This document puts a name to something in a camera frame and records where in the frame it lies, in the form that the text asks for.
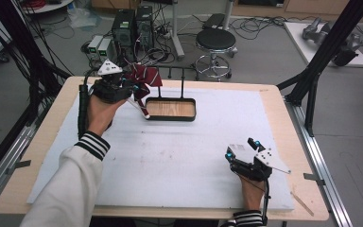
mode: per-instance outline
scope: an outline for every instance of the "stool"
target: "stool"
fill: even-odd
[[[227,30],[208,28],[197,34],[196,45],[198,48],[209,51],[208,55],[203,55],[195,62],[196,80],[199,80],[199,75],[205,75],[210,78],[217,78],[220,81],[221,77],[227,79],[232,77],[232,69],[229,63],[217,54],[232,53],[235,45],[235,36]]]

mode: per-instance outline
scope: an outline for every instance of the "striped cuff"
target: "striped cuff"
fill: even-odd
[[[109,148],[111,148],[108,142],[91,131],[86,131],[81,139],[75,144],[75,146],[85,148],[88,152],[101,161],[104,159]]]
[[[238,227],[256,227],[263,226],[264,224],[260,211],[242,211],[234,213],[233,215]]]

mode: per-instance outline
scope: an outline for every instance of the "black pole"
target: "black pole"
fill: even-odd
[[[324,42],[320,45],[317,53],[308,66],[296,77],[288,79],[280,84],[280,90],[293,85],[293,91],[285,97],[287,102],[300,106],[305,95],[309,92],[307,110],[305,114],[305,127],[311,136],[312,131],[315,99],[317,94],[318,80],[320,74],[338,53],[340,47],[344,44],[347,37],[355,29],[355,26],[363,17],[363,0],[351,0],[346,8],[337,18],[336,23],[332,27]]]

